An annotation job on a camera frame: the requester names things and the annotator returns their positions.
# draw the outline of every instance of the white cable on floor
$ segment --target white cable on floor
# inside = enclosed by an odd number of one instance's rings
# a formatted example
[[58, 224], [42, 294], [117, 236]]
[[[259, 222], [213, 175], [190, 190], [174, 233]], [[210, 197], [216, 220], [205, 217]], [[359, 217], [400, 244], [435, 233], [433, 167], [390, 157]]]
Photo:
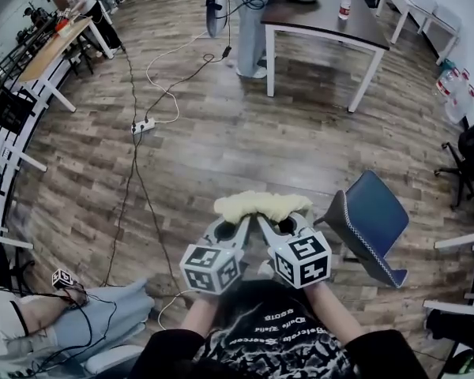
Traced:
[[167, 329], [166, 329], [166, 328], [161, 324], [161, 322], [160, 322], [161, 315], [164, 313], [165, 310], [167, 310], [168, 307], [171, 306], [172, 303], [175, 302], [175, 300], [176, 300], [179, 296], [181, 296], [182, 294], [185, 294], [186, 292], [196, 292], [196, 291], [194, 291], [193, 289], [188, 289], [188, 290], [186, 290], [186, 291], [179, 292], [179, 293], [169, 302], [169, 304], [166, 305], [166, 306], [161, 310], [160, 314], [158, 315], [158, 325], [160, 325], [160, 327], [162, 328], [162, 330], [167, 330]]
[[195, 38], [193, 38], [189, 43], [185, 43], [184, 45], [182, 45], [181, 47], [177, 47], [175, 49], [173, 49], [172, 51], [169, 51], [169, 52], [166, 52], [164, 54], [161, 54], [160, 56], [156, 56], [152, 61], [151, 63], [149, 63], [148, 65], [148, 68], [145, 70], [145, 75], [146, 77], [148, 78], [149, 80], [149, 83], [151, 83], [152, 85], [154, 85], [155, 87], [157, 88], [161, 88], [163, 90], [163, 92], [165, 92], [166, 94], [168, 94], [170, 97], [172, 97], [174, 99], [174, 104], [175, 104], [175, 108], [177, 110], [177, 115], [175, 116], [174, 119], [171, 119], [170, 121], [157, 121], [155, 120], [155, 123], [170, 123], [170, 122], [174, 122], [174, 121], [177, 121], [179, 119], [179, 105], [177, 104], [177, 100], [175, 99], [175, 96], [174, 94], [172, 94], [171, 92], [168, 92], [165, 88], [163, 88], [162, 86], [160, 86], [159, 84], [156, 84], [154, 83], [151, 78], [149, 77], [149, 68], [152, 66], [152, 64], [154, 62], [156, 62], [158, 59], [162, 58], [163, 56], [166, 56], [168, 54], [172, 54], [174, 52], [177, 52], [177, 51], [180, 51], [181, 49], [183, 49], [184, 47], [187, 47], [188, 45], [191, 45], [193, 42], [195, 42], [198, 38], [200, 38], [201, 36], [205, 35], [207, 33], [207, 31], [203, 31], [202, 34], [200, 34], [199, 36], [196, 36]]

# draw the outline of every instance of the wooden floor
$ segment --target wooden floor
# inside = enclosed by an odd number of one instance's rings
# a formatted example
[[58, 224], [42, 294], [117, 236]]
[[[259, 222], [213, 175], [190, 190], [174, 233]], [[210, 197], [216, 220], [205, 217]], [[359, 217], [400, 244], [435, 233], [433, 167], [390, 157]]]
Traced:
[[[160, 95], [146, 79], [146, 66], [205, 30], [204, 4], [129, 0], [114, 15], [134, 68], [137, 120]], [[398, 18], [386, 7], [379, 19], [388, 39]], [[460, 131], [432, 99], [438, 75], [434, 55], [408, 20], [358, 110], [349, 114], [345, 107], [370, 61], [368, 53], [336, 42], [281, 35], [276, 39], [276, 97], [269, 98], [265, 80], [248, 81], [235, 74], [238, 26], [234, 16], [230, 58], [206, 66], [173, 89], [179, 120], [145, 133], [137, 156], [179, 284], [184, 287], [179, 260], [215, 219], [217, 198], [244, 190], [299, 193], [314, 202], [320, 215], [337, 190], [347, 189], [364, 170], [374, 170], [411, 220], [387, 257], [393, 268], [409, 270], [408, 280], [397, 291], [371, 279], [360, 265], [344, 262], [340, 239], [322, 225], [334, 252], [331, 288], [366, 329], [396, 328], [415, 351], [431, 355], [418, 358], [434, 377], [451, 343], [427, 338], [422, 302], [462, 302], [474, 267], [470, 251], [433, 250], [436, 240], [474, 231], [474, 203], [465, 202], [452, 212], [454, 183], [432, 172], [452, 163], [441, 143], [455, 142]], [[162, 58], [150, 71], [153, 80], [168, 86], [189, 76], [203, 63], [203, 54], [220, 57], [227, 37], [202, 37]], [[32, 138], [27, 153], [45, 163], [47, 173], [25, 164], [15, 183], [8, 222], [35, 245], [37, 262], [28, 278], [37, 289], [48, 287], [56, 268], [75, 272], [89, 287], [100, 285], [107, 274], [132, 162], [134, 98], [122, 52], [112, 61], [95, 60], [95, 68], [94, 76], [83, 70], [80, 78], [70, 76], [62, 87], [77, 112], [62, 109], [55, 100]], [[174, 118], [173, 100], [163, 99], [150, 116]], [[141, 276], [149, 278], [152, 294], [175, 293], [134, 176], [110, 282], [126, 284]], [[158, 310], [165, 300], [157, 300]], [[181, 302], [174, 305], [165, 313], [164, 325], [174, 327], [184, 313]], [[151, 321], [137, 341], [144, 343], [156, 329]]]

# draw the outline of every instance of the dark table top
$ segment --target dark table top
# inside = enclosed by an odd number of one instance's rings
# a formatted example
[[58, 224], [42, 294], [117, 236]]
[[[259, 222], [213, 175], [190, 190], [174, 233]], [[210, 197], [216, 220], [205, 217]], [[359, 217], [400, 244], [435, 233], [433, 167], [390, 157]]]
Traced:
[[328, 32], [389, 50], [382, 33], [365, 0], [351, 0], [351, 11], [347, 20], [339, 18], [340, 0], [317, 0], [297, 2], [295, 0], [269, 0], [261, 22]]

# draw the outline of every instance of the black t-shirt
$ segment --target black t-shirt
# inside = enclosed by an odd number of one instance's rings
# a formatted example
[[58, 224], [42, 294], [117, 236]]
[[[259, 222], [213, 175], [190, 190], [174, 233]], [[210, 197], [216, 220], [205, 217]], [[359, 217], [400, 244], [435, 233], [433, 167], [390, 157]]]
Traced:
[[[372, 332], [343, 347], [314, 316], [303, 291], [272, 281], [245, 283], [229, 294], [207, 339], [188, 330], [154, 334], [129, 378], [150, 377], [152, 370], [155, 377], [172, 377], [171, 367], [186, 361], [215, 362], [252, 377], [427, 378], [399, 332]], [[186, 377], [209, 377], [187, 371]]]

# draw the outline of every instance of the light blue pants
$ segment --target light blue pants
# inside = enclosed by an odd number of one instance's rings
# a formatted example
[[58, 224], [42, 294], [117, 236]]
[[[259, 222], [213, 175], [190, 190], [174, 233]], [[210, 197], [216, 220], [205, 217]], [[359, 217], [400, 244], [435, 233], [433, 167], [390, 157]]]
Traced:
[[[237, 6], [243, 0], [234, 0]], [[260, 6], [259, 1], [253, 5]], [[258, 61], [265, 53], [265, 26], [261, 24], [261, 16], [265, 6], [261, 9], [251, 9], [244, 5], [239, 8], [239, 51], [237, 52], [237, 67], [246, 77], [253, 76], [258, 70]]]
[[[103, 303], [94, 298], [88, 298], [88, 304], [82, 309], [88, 316], [92, 327], [92, 345], [76, 360], [83, 362], [104, 349], [115, 347], [131, 336], [144, 329], [144, 322], [148, 320], [149, 312], [154, 301], [145, 293], [146, 280], [138, 280], [127, 287], [98, 287], [88, 290], [88, 293], [98, 298], [115, 302], [117, 309], [112, 316], [105, 339], [103, 334], [113, 310], [112, 303]], [[79, 309], [65, 312], [54, 324], [59, 348], [85, 345], [89, 341], [88, 322]], [[84, 348], [75, 348], [67, 351], [70, 355], [79, 354]]]

